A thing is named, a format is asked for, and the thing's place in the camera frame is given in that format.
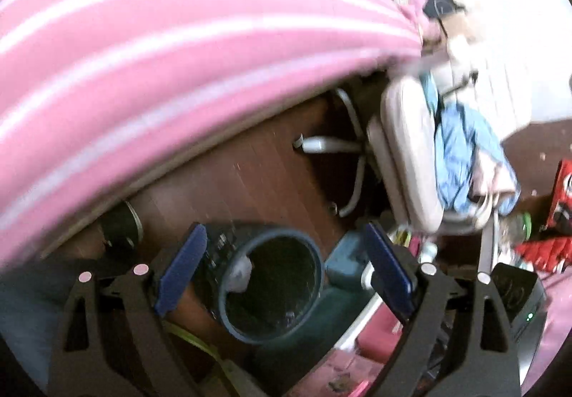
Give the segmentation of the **pink striped bed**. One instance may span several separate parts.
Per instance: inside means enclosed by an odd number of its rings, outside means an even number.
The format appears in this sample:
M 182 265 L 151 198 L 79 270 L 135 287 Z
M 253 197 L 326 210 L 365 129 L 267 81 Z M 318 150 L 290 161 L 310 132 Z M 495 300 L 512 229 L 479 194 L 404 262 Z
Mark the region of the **pink striped bed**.
M 1 0 L 1 263 L 328 81 L 421 52 L 395 0 Z

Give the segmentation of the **cream leather office chair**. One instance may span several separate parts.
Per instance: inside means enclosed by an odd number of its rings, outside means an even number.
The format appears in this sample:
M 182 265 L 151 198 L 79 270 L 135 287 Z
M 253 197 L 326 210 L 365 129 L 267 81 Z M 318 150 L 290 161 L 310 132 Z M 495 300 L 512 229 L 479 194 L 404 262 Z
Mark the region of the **cream leather office chair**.
M 426 106 L 420 75 L 431 73 L 439 96 L 459 101 L 459 93 L 477 85 L 480 71 L 475 59 L 476 43 L 464 34 L 452 36 L 445 45 L 413 62 L 395 66 L 383 91 L 379 110 L 361 125 L 348 93 L 335 89 L 344 104 L 356 139 L 300 136 L 293 147 L 310 154 L 355 154 L 358 157 L 352 196 L 344 206 L 335 206 L 339 217 L 350 215 L 360 201 L 365 169 L 375 166 L 383 181 L 396 222 L 426 234 L 463 234 L 478 230 L 498 211 L 490 196 L 477 202 L 467 215 L 447 211 L 439 202 L 434 154 L 434 120 Z

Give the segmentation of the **white tissue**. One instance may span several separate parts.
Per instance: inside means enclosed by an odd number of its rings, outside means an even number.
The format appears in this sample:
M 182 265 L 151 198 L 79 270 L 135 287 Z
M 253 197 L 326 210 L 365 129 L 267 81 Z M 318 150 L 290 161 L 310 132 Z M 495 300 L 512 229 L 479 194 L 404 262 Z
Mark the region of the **white tissue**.
M 253 270 L 253 263 L 248 256 L 236 259 L 232 264 L 227 281 L 227 291 L 244 293 L 247 291 Z

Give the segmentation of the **dark round trash bin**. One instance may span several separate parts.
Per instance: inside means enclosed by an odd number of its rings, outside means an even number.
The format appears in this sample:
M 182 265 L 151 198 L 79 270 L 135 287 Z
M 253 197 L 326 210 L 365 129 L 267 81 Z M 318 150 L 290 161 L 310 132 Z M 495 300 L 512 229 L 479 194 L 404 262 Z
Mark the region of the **dark round trash bin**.
M 307 320 L 324 285 L 324 263 L 305 233 L 272 222 L 208 222 L 207 250 L 193 284 L 210 315 L 249 345 L 285 337 Z M 253 263 L 244 293 L 227 291 L 230 268 Z

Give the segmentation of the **red snack bag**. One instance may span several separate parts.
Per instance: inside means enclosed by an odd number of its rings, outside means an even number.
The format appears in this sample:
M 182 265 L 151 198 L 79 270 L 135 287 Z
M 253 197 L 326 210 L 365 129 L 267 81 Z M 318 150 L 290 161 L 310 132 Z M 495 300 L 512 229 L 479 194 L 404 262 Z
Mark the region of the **red snack bag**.
M 516 253 L 537 270 L 561 272 L 571 264 L 571 160 L 561 160 L 546 222 L 539 238 L 523 242 Z

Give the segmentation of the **dark pillow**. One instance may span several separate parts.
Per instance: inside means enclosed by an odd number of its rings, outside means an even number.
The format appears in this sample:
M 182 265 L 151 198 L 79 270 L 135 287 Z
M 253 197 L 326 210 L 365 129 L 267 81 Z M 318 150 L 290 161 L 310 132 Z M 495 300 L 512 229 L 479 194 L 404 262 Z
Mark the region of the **dark pillow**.
M 427 0 L 424 13 L 429 18 L 442 18 L 455 13 L 466 13 L 466 6 L 455 0 Z

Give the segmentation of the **teal plastic container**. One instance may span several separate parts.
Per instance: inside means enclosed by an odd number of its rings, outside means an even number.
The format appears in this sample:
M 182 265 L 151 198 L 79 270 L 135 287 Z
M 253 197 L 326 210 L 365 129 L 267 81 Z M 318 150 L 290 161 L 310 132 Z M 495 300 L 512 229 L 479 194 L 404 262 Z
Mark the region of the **teal plastic container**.
M 345 233 L 325 261 L 325 272 L 331 285 L 338 289 L 363 290 L 362 275 L 369 263 L 362 235 Z

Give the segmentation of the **blue clothes on chair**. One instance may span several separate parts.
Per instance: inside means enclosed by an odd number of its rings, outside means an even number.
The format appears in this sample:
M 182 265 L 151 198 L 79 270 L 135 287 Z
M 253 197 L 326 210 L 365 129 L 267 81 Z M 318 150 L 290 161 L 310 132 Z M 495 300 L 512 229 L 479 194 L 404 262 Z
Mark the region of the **blue clothes on chair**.
M 474 108 L 439 96 L 431 73 L 420 75 L 429 114 L 434 120 L 436 189 L 447 211 L 467 216 L 487 196 L 502 216 L 519 201 L 516 172 L 486 118 Z

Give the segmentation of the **black box device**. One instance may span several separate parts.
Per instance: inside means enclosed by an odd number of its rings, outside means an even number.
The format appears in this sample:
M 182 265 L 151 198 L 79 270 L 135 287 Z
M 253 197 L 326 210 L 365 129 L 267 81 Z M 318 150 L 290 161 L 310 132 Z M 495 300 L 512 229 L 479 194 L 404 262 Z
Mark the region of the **black box device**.
M 511 326 L 520 366 L 520 381 L 538 351 L 547 319 L 547 293 L 535 272 L 497 263 L 492 279 Z

